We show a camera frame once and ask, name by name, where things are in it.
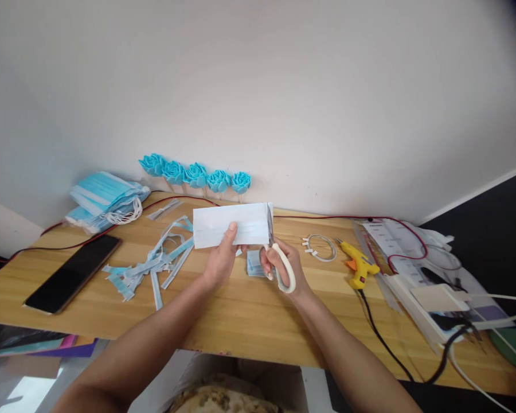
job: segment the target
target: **scissor handle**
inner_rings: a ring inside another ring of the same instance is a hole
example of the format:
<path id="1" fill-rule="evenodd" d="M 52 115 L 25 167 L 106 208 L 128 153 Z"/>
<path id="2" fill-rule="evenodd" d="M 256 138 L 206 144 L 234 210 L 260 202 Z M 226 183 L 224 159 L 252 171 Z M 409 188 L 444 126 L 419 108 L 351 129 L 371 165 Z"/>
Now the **scissor handle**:
<path id="1" fill-rule="evenodd" d="M 276 270 L 276 274 L 277 274 L 277 283 L 279 285 L 279 289 L 284 292 L 285 294 L 290 294 L 291 292 L 294 291 L 294 289 L 296 288 L 296 278 L 294 277 L 294 271 L 292 270 L 292 265 L 291 263 L 288 261 L 288 258 L 287 256 L 285 255 L 285 253 L 281 250 L 281 248 L 279 248 L 279 245 L 277 243 L 273 244 L 271 246 L 271 248 L 273 248 L 275 251 L 277 251 L 277 253 L 279 254 L 279 256 L 281 257 L 281 261 L 283 262 L 283 265 L 285 265 L 285 268 L 287 270 L 287 274 L 288 274 L 288 280 L 289 280 L 289 284 L 288 284 L 288 287 L 283 283 L 283 280 L 281 278 L 281 275 L 279 274 L 279 270 Z M 267 251 L 269 249 L 269 245 L 264 245 L 264 249 Z M 268 274 L 268 278 L 270 280 L 273 280 L 273 275 L 272 273 L 270 272 Z"/>

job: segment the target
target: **blue flower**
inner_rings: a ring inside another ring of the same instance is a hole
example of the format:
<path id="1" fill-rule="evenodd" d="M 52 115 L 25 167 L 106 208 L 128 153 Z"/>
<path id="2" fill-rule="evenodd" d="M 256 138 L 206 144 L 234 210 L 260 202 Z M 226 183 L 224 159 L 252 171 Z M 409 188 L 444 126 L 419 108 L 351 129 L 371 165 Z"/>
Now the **blue flower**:
<path id="1" fill-rule="evenodd" d="M 233 175 L 232 188 L 239 195 L 244 194 L 251 187 L 251 176 L 246 172 L 238 172 Z"/>
<path id="2" fill-rule="evenodd" d="M 183 184 L 183 166 L 179 162 L 166 162 L 162 167 L 162 175 L 170 185 Z"/>
<path id="3" fill-rule="evenodd" d="M 205 167 L 196 162 L 189 165 L 189 168 L 184 171 L 183 181 L 192 188 L 204 188 L 206 185 Z"/>
<path id="4" fill-rule="evenodd" d="M 139 160 L 139 164 L 144 168 L 145 172 L 152 177 L 162 176 L 162 169 L 166 163 L 166 159 L 157 154 L 145 155 L 143 159 Z"/>
<path id="5" fill-rule="evenodd" d="M 212 192 L 225 192 L 231 186 L 231 175 L 221 169 L 216 169 L 206 177 L 206 183 Z"/>

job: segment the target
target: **smartphone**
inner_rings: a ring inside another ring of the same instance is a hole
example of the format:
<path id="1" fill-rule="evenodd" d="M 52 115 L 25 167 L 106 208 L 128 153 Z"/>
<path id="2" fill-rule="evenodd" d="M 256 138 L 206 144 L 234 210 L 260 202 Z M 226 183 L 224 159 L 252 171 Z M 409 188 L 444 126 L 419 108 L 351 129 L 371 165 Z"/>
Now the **smartphone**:
<path id="1" fill-rule="evenodd" d="M 33 292 L 23 305 L 46 314 L 62 312 L 121 242 L 118 238 L 103 235 L 84 245 Z"/>

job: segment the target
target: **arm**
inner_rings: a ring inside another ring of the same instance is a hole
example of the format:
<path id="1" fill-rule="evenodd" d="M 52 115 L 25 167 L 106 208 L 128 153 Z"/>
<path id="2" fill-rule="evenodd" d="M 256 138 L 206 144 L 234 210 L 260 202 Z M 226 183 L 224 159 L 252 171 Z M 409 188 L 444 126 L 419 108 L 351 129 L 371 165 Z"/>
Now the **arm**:
<path id="1" fill-rule="evenodd" d="M 314 294 L 304 277 L 298 250 L 278 238 L 275 242 L 287 255 L 296 278 L 296 290 L 287 296 L 321 348 L 329 370 L 352 409 L 419 412 L 415 401 L 386 366 L 352 336 Z M 283 282 L 288 282 L 284 265 L 275 250 L 260 251 L 260 261 L 266 274 L 273 264 L 280 271 Z"/>
<path id="2" fill-rule="evenodd" d="M 125 412 L 168 363 L 204 313 L 215 291 L 229 278 L 237 246 L 232 223 L 210 253 L 205 272 L 167 306 L 136 324 L 69 386 L 53 412 Z"/>

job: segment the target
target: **flower stem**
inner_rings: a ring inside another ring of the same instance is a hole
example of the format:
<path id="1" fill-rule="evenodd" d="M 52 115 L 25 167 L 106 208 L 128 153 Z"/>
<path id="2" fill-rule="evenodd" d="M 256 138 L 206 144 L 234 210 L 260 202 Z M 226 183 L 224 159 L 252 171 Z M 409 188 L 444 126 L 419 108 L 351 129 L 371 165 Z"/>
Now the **flower stem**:
<path id="1" fill-rule="evenodd" d="M 164 179 L 165 179 L 165 181 L 166 181 L 166 185 L 168 185 L 168 188 L 170 188 L 170 191 L 171 191 L 172 193 L 175 193 L 175 192 L 174 192 L 174 188 L 172 188 L 172 185 L 170 185 L 170 183 L 168 182 L 168 180 L 166 179 L 166 177 L 164 177 Z"/>

